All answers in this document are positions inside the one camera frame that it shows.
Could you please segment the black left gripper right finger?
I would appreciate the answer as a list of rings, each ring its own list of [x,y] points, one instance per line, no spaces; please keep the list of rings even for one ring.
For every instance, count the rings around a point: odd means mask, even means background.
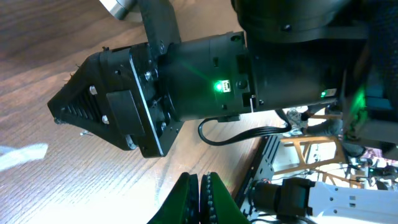
[[[216,172],[201,179],[200,223],[250,224]]]

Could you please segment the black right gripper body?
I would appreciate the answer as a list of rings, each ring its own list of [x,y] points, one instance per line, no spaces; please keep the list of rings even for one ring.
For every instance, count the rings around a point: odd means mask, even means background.
[[[255,108],[242,32],[173,44],[158,58],[146,44],[99,55],[104,83],[99,136],[144,157],[164,157],[185,121],[236,119]]]

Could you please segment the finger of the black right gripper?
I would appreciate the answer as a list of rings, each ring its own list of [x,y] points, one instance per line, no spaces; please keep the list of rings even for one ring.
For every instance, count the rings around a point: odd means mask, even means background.
[[[126,71],[112,51],[90,55],[47,103],[55,122],[87,130],[123,151],[134,150],[136,144],[119,130],[106,97],[123,89]]]

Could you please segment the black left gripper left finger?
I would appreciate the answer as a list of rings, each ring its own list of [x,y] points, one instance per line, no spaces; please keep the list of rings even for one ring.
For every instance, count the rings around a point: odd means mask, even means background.
[[[148,224],[199,224],[198,176],[183,172]]]

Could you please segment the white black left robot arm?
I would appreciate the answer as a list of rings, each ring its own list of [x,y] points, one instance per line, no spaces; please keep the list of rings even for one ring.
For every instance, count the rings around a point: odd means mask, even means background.
[[[397,223],[397,192],[337,187],[303,178],[275,185],[256,181],[248,192],[249,207],[275,216],[274,223],[311,223],[313,217],[339,217]],[[201,179],[184,172],[150,223],[253,223],[239,209],[216,172]]]

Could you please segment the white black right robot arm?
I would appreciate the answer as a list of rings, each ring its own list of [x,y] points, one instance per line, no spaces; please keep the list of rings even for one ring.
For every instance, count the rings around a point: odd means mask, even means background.
[[[164,157],[186,121],[341,101],[344,138],[397,143],[396,1],[233,1],[240,32],[184,42],[169,1],[129,1],[142,44],[90,55],[48,107],[58,124]]]

